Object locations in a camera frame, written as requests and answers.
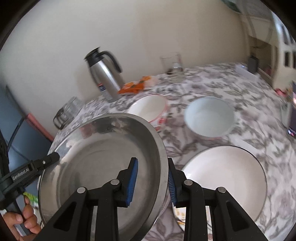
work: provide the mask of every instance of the human hand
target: human hand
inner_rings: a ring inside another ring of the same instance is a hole
[[[24,201],[26,206],[22,212],[25,220],[23,220],[22,216],[17,213],[5,213],[3,215],[3,219],[7,224],[8,228],[14,235],[17,241],[31,241],[35,238],[36,234],[41,231],[40,225],[37,223],[37,217],[34,215],[34,210],[30,205],[30,200],[27,196],[24,196]],[[29,229],[33,234],[22,237],[19,232],[15,228],[15,224],[24,223],[25,227]]]

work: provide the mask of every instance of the stainless steel thermos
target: stainless steel thermos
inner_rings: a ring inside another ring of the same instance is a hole
[[[118,100],[121,96],[117,92],[125,83],[120,76],[122,70],[115,57],[109,51],[99,52],[99,48],[96,48],[86,55],[85,60],[94,82],[105,99],[108,102]]]

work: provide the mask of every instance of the plate rim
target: plate rim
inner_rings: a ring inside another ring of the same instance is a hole
[[[148,233],[148,231],[151,229],[151,227],[153,226],[153,224],[155,223],[155,221],[158,218],[158,215],[161,211],[161,208],[163,206],[164,200],[165,200],[165,195],[166,195],[166,191],[167,191],[167,187],[168,187],[168,156],[166,154],[166,150],[165,150],[165,145],[160,137],[160,135],[157,133],[157,131],[154,129],[154,127],[145,119],[143,119],[142,117],[139,117],[137,115],[133,115],[133,114],[129,114],[129,113],[109,113],[109,114],[103,114],[100,116],[97,116],[95,118],[92,118],[86,122],[84,122],[83,124],[77,126],[76,128],[74,128],[69,134],[67,134],[62,141],[58,144],[58,146],[53,150],[53,152],[55,152],[66,140],[67,138],[76,130],[78,130],[79,128],[93,122],[96,121],[98,119],[101,118],[107,118],[107,117],[128,117],[131,119],[134,119],[138,122],[140,122],[141,124],[143,124],[148,131],[151,133],[152,137],[155,140],[156,146],[158,148],[158,152],[159,152],[159,156],[160,156],[160,172],[159,172],[159,176],[160,176],[160,180],[159,180],[159,185],[158,185],[158,190],[157,190],[157,195],[155,198],[155,202],[153,205],[153,208],[149,214],[149,216],[146,218],[144,224],[142,225],[142,227],[135,233],[135,235],[130,239],[131,241],[136,241],[136,240],[142,240],[144,238],[144,236]],[[46,224],[44,217],[43,217],[43,213],[41,210],[41,203],[40,203],[40,189],[41,189],[41,183],[42,183],[42,179],[44,176],[45,170],[42,172],[42,175],[40,176],[40,180],[39,180],[39,184],[38,184],[38,206],[39,206],[39,210],[40,210],[40,217],[42,220],[43,224]]]
[[[266,188],[265,188],[265,198],[264,198],[264,202],[263,202],[263,205],[262,205],[262,207],[261,207],[261,210],[260,210],[258,216],[256,217],[256,219],[254,220],[254,222],[256,222],[256,221],[258,220],[258,218],[260,217],[260,214],[262,213],[263,208],[264,208],[265,203],[266,203],[266,199],[267,199],[267,179],[266,179],[266,174],[265,174],[264,168],[262,167],[262,165],[261,165],[261,163],[258,161],[258,159],[257,159],[257,158],[256,158],[251,152],[249,152],[248,150],[246,150],[246,149],[244,149],[244,148],[242,148],[242,147],[234,146],[234,145],[218,145],[218,146],[209,147],[209,148],[204,149],[204,150],[202,150],[201,152],[197,153],[197,154],[194,155],[192,158],[190,158],[189,161],[188,161],[188,162],[185,164],[185,166],[182,168],[182,171],[184,172],[184,169],[185,169],[185,168],[186,168],[186,167],[187,167],[187,166],[193,161],[193,159],[194,159],[196,156],[198,156],[199,154],[201,154],[201,153],[203,153],[203,152],[205,152],[205,151],[207,151],[207,150],[210,150],[210,149],[212,149],[212,148],[223,147],[223,146],[227,146],[227,147],[236,147],[236,148],[239,148],[239,149],[242,149],[242,150],[248,152],[248,153],[251,154],[251,155],[255,158],[255,160],[259,163],[259,165],[260,165],[260,167],[261,167],[261,169],[262,169],[262,171],[263,171],[264,179],[265,179],[265,183],[266,183]],[[176,223],[178,224],[173,209],[174,209],[174,206],[172,205],[173,215],[174,215],[174,218],[175,218]]]

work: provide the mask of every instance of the thermos lid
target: thermos lid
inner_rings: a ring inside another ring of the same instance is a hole
[[[95,48],[85,56],[84,59],[88,62],[89,67],[93,66],[104,58],[102,55],[99,55],[99,48],[100,47]]]

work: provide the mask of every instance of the table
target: table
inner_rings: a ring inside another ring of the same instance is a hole
[[[123,96],[113,103],[102,96],[88,102],[73,122],[59,131],[50,152],[88,120],[105,113],[126,112],[136,100],[149,94],[165,96],[170,113],[160,136],[176,167],[182,169],[190,158],[213,146],[234,145],[251,152],[262,165],[267,180],[267,197],[256,224],[269,240],[283,240],[296,222],[296,141],[287,135],[280,121],[281,99],[263,80],[253,82],[236,73],[233,63],[186,68],[184,72],[182,83],[172,83],[161,74],[160,83],[151,90]],[[230,134],[214,141],[197,140],[192,135],[183,114],[187,105],[201,96],[221,98],[235,108],[236,123]],[[144,240],[183,240],[171,205]]]

